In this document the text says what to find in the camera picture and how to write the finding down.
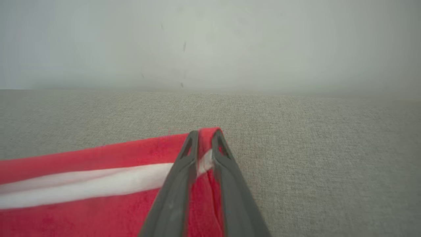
beige fabric surface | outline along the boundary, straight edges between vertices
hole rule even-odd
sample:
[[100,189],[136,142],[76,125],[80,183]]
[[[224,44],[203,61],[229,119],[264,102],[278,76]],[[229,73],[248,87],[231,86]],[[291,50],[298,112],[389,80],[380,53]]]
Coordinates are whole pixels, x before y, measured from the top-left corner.
[[421,104],[308,97],[0,91],[0,156],[220,126],[274,236],[419,236]]

